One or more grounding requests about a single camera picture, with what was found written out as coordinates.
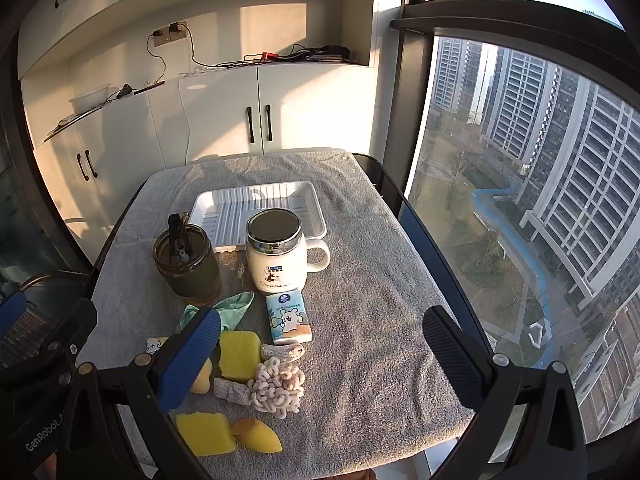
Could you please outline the orange teardrop makeup sponge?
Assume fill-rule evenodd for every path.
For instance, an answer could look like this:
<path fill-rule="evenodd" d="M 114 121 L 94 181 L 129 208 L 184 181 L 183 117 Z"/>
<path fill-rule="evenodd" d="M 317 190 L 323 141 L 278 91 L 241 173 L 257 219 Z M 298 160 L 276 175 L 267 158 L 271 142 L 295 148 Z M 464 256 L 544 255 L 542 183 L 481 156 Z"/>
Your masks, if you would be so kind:
<path fill-rule="evenodd" d="M 231 431 L 235 439 L 251 451 L 262 454 L 276 454 L 282 451 L 277 434 L 257 418 L 240 419 L 232 425 Z"/>

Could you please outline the white lower cabinet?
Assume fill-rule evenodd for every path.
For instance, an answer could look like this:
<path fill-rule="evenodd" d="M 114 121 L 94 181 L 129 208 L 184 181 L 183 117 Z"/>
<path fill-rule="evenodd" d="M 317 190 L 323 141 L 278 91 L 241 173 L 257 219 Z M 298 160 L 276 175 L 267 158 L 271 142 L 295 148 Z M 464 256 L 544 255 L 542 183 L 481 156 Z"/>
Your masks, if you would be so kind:
<path fill-rule="evenodd" d="M 34 155 L 67 229 L 96 260 L 134 193 L 157 171 L 302 148 L 370 153 L 375 90 L 375 71 L 352 64 L 183 76 L 104 105 Z"/>

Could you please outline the white plastic bin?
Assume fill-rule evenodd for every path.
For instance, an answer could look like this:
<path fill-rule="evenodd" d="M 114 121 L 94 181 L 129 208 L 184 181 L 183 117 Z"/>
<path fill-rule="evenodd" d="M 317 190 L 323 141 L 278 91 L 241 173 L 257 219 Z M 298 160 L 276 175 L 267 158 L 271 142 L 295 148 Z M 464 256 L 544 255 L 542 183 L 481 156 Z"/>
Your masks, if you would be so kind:
<path fill-rule="evenodd" d="M 80 96 L 74 96 L 73 99 L 70 99 L 70 105 L 74 113 L 84 114 L 102 105 L 108 98 L 110 88 L 110 84 L 102 84 L 98 88 L 81 93 Z"/>

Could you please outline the large yellow sponge block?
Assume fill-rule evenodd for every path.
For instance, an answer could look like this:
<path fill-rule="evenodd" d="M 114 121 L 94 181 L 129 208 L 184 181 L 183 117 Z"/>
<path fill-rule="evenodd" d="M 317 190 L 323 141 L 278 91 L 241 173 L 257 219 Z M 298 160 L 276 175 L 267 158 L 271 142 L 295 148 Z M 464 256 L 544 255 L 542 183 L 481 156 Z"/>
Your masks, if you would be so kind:
<path fill-rule="evenodd" d="M 196 457 L 229 454 L 236 450 L 236 441 L 225 414 L 178 414 L 176 424 L 180 436 Z"/>

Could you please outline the beige gourd makeup sponge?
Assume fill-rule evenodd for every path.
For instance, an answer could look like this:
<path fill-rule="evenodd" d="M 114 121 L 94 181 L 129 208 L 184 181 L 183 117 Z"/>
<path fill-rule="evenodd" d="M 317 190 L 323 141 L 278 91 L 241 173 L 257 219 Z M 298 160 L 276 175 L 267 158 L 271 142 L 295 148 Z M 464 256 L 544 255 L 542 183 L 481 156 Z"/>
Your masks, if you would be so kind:
<path fill-rule="evenodd" d="M 207 358 L 201 368 L 198 376 L 194 379 L 190 391 L 194 394 L 206 394 L 210 389 L 210 376 L 213 373 L 213 363 Z"/>

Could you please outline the white plastic tray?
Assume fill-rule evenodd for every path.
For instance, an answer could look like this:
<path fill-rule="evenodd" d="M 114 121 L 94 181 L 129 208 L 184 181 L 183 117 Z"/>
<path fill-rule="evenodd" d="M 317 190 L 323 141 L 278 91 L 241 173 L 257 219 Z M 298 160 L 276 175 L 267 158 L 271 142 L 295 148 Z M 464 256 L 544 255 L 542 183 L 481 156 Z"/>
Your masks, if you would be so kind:
<path fill-rule="evenodd" d="M 246 222 L 258 211 L 283 208 L 295 212 L 307 240 L 326 236 L 326 222 L 314 186 L 308 181 L 280 182 L 224 188 L 201 193 L 189 222 L 207 234 L 214 252 L 238 252 L 245 248 Z"/>

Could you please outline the green cloth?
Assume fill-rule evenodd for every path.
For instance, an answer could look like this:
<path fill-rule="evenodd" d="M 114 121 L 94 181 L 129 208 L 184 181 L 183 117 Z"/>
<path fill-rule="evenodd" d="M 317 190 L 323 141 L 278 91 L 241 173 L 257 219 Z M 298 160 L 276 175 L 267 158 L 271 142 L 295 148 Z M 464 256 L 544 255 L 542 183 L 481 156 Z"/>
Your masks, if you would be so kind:
<path fill-rule="evenodd" d="M 222 332 L 235 330 L 254 298 L 254 292 L 240 292 L 237 295 L 224 298 L 214 304 L 213 309 L 218 312 L 220 317 L 220 330 Z M 190 323 L 192 318 L 198 314 L 199 310 L 199 307 L 188 304 L 180 316 L 180 320 L 175 328 L 175 333 L 180 333 Z"/>

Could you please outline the light blue tissue pack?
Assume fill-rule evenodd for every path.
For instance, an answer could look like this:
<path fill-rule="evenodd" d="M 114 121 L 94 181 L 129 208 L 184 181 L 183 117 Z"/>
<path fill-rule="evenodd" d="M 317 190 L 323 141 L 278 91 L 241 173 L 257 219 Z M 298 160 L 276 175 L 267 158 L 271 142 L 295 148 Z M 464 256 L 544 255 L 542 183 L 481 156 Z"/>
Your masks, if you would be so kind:
<path fill-rule="evenodd" d="M 312 341 L 308 314 L 299 289 L 268 295 L 266 308 L 274 344 L 282 346 Z"/>

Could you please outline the black glass table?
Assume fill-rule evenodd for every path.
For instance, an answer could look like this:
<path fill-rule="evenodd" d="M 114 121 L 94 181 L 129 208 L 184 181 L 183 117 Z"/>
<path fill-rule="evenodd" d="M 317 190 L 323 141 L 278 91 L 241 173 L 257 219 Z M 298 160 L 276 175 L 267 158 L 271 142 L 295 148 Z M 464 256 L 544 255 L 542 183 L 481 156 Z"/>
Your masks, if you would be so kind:
<path fill-rule="evenodd" d="M 190 164 L 187 164 L 186 166 L 171 168 L 171 170 L 183 168 L 186 169 L 196 164 L 210 165 L 211 163 L 213 163 L 214 165 L 216 165 L 218 164 L 218 162 L 232 162 L 232 160 L 242 160 L 243 162 L 240 162 L 240 164 L 247 166 L 249 162 L 245 163 L 244 160 L 257 158 L 257 160 L 262 162 L 263 160 L 269 160 L 269 157 L 273 158 L 276 155 L 296 155 L 311 153 L 324 154 L 333 152 L 352 155 L 352 157 L 356 160 L 363 173 L 367 176 L 373 187 L 376 189 L 376 192 L 380 194 L 382 200 L 384 200 L 387 207 L 390 208 L 390 211 L 392 212 L 394 217 L 397 218 L 399 224 L 405 230 L 411 244 L 413 244 L 413 247 L 416 248 L 416 251 L 423 260 L 427 270 L 430 271 L 431 276 L 432 278 L 434 278 L 439 290 L 444 294 L 444 297 L 450 307 L 452 307 L 454 315 L 456 316 L 458 322 L 460 322 L 461 324 L 461 329 L 471 337 L 474 337 L 483 347 L 483 350 L 485 350 L 488 354 L 493 354 L 494 350 L 491 349 L 484 328 L 482 324 L 480 324 L 480 319 L 474 312 L 469 298 L 465 295 L 460 282 L 454 275 L 454 271 L 451 269 L 451 266 L 447 262 L 444 254 L 436 244 L 434 238 L 431 236 L 431 233 L 428 232 L 427 227 L 424 226 L 424 223 L 419 218 L 413 206 L 409 204 L 407 197 L 402 194 L 400 188 L 398 188 L 398 185 L 393 181 L 390 174 L 383 167 L 382 162 L 379 162 L 376 158 L 365 154 L 352 154 L 345 151 L 332 150 L 332 148 L 313 148 L 311 151 L 293 150 L 270 155 L 230 155 L 224 157 L 210 156 L 198 160 L 198 162 L 190 162 Z M 87 297 L 90 297 L 94 289 L 96 288 L 96 282 L 99 279 L 102 266 L 104 265 L 104 260 L 106 259 L 106 255 L 113 244 L 113 240 L 117 235 L 117 231 L 119 230 L 120 225 L 122 224 L 122 220 L 125 219 L 128 209 L 136 200 L 136 197 L 144 187 L 145 182 L 146 181 L 143 181 L 142 185 L 138 187 L 137 191 L 130 198 L 129 203 L 117 220 L 111 234 L 107 237 L 107 240 L 104 243 L 98 255 L 98 258 L 96 258 L 96 262 L 94 263 L 93 269 L 90 274 L 88 285 L 86 286 L 85 294 Z"/>

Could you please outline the white ceramic mug chrome lid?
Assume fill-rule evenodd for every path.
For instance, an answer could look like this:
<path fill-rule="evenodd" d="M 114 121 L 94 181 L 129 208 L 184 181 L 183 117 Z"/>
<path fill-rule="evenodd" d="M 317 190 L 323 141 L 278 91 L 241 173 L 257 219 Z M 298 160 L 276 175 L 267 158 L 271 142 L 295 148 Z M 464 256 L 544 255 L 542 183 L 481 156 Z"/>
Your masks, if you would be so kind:
<path fill-rule="evenodd" d="M 331 262 L 326 242 L 308 242 L 302 220 L 283 208 L 264 209 L 247 220 L 245 251 L 250 276 L 266 295 L 302 290 L 308 273 L 326 270 Z"/>

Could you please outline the grey terry towel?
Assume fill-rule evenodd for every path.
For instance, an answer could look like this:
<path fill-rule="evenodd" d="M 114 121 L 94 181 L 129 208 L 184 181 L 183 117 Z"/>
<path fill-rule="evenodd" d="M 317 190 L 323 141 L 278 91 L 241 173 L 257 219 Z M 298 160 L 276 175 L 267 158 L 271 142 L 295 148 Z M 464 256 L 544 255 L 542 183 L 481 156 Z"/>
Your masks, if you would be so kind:
<path fill-rule="evenodd" d="M 383 465 L 457 437 L 464 408 L 422 335 L 442 294 L 405 231 L 351 154 L 293 152 L 163 170 L 146 180 L 108 250 L 92 299 L 98 322 L 81 361 L 128 364 L 168 336 L 183 302 L 156 270 L 154 240 L 174 212 L 218 188 L 308 181 L 326 219 L 331 262 L 303 290 L 312 330 L 300 366 L 305 393 L 285 419 L 265 416 L 278 454 L 209 456 L 216 479 L 313 479 Z"/>

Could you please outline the glass cup green sleeve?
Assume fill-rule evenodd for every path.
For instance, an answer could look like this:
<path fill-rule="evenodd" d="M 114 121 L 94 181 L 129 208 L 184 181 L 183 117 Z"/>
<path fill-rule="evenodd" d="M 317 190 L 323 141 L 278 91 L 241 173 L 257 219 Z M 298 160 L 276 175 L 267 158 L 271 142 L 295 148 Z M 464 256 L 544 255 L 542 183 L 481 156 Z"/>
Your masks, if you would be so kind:
<path fill-rule="evenodd" d="M 187 304 L 207 307 L 221 291 L 220 270 L 212 244 L 187 214 L 171 214 L 168 228 L 155 240 L 152 256 L 171 290 Z"/>

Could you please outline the white woven band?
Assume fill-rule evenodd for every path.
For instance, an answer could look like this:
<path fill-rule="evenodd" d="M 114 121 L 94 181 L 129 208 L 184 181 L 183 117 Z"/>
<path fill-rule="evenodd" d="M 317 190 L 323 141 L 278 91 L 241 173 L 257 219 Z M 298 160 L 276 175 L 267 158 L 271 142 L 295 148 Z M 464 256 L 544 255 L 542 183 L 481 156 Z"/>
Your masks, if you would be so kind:
<path fill-rule="evenodd" d="M 305 354 L 305 349 L 297 342 L 295 344 L 280 344 L 280 346 L 277 344 L 263 344 L 260 353 L 263 361 L 276 358 L 283 364 L 299 360 Z"/>

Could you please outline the wall power outlet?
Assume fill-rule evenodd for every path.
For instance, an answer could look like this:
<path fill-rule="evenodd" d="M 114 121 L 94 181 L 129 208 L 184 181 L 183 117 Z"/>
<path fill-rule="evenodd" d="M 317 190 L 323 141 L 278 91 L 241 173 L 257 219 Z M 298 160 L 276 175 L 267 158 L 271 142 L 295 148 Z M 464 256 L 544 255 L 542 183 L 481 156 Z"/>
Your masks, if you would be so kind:
<path fill-rule="evenodd" d="M 154 47 L 186 38 L 186 22 L 173 22 L 152 32 Z"/>

